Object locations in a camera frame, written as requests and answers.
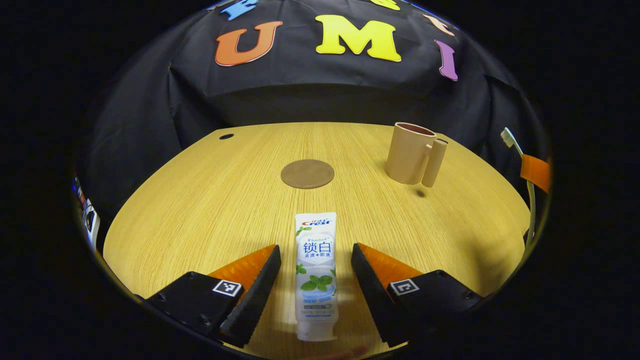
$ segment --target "black cloth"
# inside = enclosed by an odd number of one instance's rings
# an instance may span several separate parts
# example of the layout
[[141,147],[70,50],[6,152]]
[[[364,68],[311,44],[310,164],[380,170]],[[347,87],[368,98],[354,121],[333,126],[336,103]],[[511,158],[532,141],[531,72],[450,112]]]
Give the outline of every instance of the black cloth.
[[[234,20],[200,11],[142,49],[94,106],[92,130],[77,164],[98,214],[113,219],[157,169],[210,132],[273,122],[410,122],[450,136],[495,167],[528,203],[520,157],[500,132],[508,126],[526,154],[547,158],[538,116],[511,73],[463,31],[437,29],[424,11],[370,1],[260,0]],[[318,15],[341,15],[358,29],[370,20],[393,25],[400,62],[353,54],[318,54]],[[280,20],[263,57],[219,66],[216,38],[237,29],[238,51],[252,49],[261,23]],[[455,50],[459,79],[440,74],[434,40]]]

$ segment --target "blue letter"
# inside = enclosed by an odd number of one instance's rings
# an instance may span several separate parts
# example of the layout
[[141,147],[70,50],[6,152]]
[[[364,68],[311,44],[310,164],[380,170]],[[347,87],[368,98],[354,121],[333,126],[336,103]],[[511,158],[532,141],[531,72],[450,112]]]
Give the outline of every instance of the blue letter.
[[220,13],[229,14],[229,18],[227,20],[233,20],[236,17],[246,13],[247,11],[255,8],[254,4],[257,4],[258,0],[242,0],[239,3],[235,3],[228,8],[222,10]]

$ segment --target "beige mug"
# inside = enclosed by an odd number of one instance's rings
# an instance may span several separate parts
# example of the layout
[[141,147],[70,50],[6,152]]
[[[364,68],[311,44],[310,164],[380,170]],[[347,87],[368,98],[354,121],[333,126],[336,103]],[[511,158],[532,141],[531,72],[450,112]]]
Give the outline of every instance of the beige mug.
[[396,122],[385,171],[403,184],[421,183],[432,187],[436,181],[447,142],[424,127]]

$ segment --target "hand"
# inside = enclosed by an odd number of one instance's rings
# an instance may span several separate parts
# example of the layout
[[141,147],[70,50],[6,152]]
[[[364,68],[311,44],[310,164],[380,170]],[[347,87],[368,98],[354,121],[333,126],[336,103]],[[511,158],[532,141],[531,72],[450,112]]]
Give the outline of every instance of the hand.
[[305,357],[300,360],[350,360],[355,359],[358,356],[364,355],[369,350],[367,345],[358,345],[355,348],[345,350],[342,352],[334,352],[333,354],[318,355],[312,357]]

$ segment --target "round table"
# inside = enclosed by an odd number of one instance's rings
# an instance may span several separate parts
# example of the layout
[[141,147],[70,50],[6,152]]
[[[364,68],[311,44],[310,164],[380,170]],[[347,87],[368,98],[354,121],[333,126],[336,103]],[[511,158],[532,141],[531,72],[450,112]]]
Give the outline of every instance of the round table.
[[[114,219],[104,259],[145,298],[187,271],[208,274],[276,243],[282,267],[251,341],[241,351],[297,359],[382,343],[351,269],[362,242],[423,272],[442,269],[480,295],[501,286],[518,265],[529,209],[489,164],[449,142],[434,187],[387,176],[392,126],[298,122],[220,129],[188,147],[131,195]],[[280,179],[296,160],[335,169],[333,181],[299,189]],[[297,213],[337,212],[337,340],[296,339]]]

